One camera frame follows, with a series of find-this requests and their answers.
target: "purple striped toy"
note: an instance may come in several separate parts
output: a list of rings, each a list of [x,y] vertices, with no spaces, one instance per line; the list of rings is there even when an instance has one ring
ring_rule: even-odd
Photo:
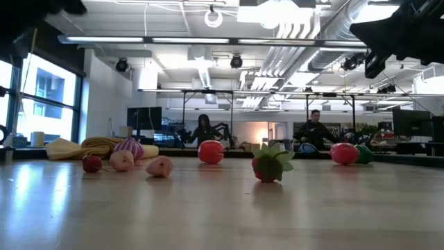
[[[129,150],[133,154],[134,162],[137,162],[138,160],[142,159],[142,157],[144,157],[144,148],[133,138],[127,138],[114,147],[114,152],[120,150]]]

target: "black jacket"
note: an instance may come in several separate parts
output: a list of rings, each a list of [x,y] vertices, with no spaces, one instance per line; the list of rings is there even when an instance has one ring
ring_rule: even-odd
[[[324,148],[324,138],[333,143],[339,142],[339,140],[334,137],[322,123],[313,123],[311,120],[304,123],[299,128],[299,131],[293,135],[293,138],[299,141],[303,137],[307,138],[309,143],[313,144],[320,150]]]

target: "small red fruit toy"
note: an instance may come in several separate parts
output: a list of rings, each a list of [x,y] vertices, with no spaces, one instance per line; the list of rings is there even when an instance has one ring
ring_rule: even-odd
[[[84,156],[82,164],[83,170],[87,173],[97,173],[102,169],[102,160],[97,156]]]
[[[207,140],[200,144],[199,159],[204,163],[217,164],[223,159],[223,145],[215,140]]]
[[[261,150],[253,151],[255,156],[251,162],[256,178],[263,183],[282,181],[284,171],[291,171],[293,165],[288,161],[294,156],[292,151],[280,151],[279,143],[272,147],[262,144]]]
[[[337,143],[330,149],[332,160],[338,164],[349,165],[355,163],[359,157],[359,150],[348,143]]]

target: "strawberry plush toy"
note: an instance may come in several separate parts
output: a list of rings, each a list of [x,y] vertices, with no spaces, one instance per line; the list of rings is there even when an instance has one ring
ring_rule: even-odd
[[[293,165],[289,163],[294,156],[292,151],[280,151],[280,144],[272,147],[262,144],[262,149],[253,151],[253,171],[256,178],[263,183],[272,183],[275,180],[282,181],[284,171],[291,171]]]

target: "yellow blanket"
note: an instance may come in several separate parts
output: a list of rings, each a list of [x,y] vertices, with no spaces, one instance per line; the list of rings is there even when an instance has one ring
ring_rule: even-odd
[[[79,145],[65,139],[57,139],[48,143],[45,147],[49,160],[81,160],[83,156],[109,158],[116,144],[122,141],[124,139],[91,137]],[[143,159],[159,155],[157,146],[142,145],[142,147],[144,148]]]

